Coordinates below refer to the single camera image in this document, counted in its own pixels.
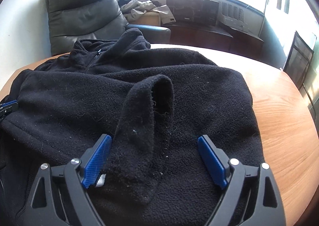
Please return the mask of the black fleece jacket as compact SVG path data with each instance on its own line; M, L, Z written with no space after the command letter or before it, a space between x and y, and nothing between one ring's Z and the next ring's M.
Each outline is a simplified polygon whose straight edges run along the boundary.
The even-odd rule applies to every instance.
M106 225L203 225L221 190L198 154L207 135L229 157L264 161L242 75L196 51L153 49L137 29L80 40L22 71L3 102L1 225L19 225L40 165L67 164L112 137L104 185L89 190Z

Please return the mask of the pile of beige clothes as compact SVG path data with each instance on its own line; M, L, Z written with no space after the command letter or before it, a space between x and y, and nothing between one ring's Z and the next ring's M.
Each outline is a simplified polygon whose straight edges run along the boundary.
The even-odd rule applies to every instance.
M120 7L123 15L129 14L130 19L135 20L140 18L146 12L159 13L161 24L175 22L176 19L167 5L156 6L152 1L137 1L132 0Z

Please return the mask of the dark wooden cabinet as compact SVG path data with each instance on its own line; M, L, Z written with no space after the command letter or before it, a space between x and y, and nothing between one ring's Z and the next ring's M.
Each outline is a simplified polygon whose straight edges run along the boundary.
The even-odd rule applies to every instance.
M264 41L258 36L222 23L205 27L188 23L165 24L171 30L170 44L187 45L232 53L260 60Z

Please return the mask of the black floor screen panel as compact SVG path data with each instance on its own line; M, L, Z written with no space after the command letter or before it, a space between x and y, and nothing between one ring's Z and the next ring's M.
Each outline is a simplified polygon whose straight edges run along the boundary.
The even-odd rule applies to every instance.
M314 51L296 31L283 71L290 77L298 90L304 83L313 55Z

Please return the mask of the white radiator unit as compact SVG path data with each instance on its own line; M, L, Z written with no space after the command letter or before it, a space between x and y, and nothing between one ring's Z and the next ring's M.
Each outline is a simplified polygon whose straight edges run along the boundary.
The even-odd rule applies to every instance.
M220 2L218 13L219 22L243 32L249 32L248 24L244 21L244 11L238 6L226 2Z

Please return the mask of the light wooden box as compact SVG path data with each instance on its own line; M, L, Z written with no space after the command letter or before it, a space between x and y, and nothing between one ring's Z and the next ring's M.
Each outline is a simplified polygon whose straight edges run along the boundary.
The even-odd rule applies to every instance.
M130 19L129 14L125 14L124 16L130 24L161 26L160 15L156 12L146 12L135 20Z

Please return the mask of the black monitor on cabinet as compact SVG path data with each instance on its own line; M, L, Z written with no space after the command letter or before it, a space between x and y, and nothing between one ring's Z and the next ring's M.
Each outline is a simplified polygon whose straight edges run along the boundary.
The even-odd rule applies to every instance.
M215 26L219 2L211 0L166 0L177 22Z

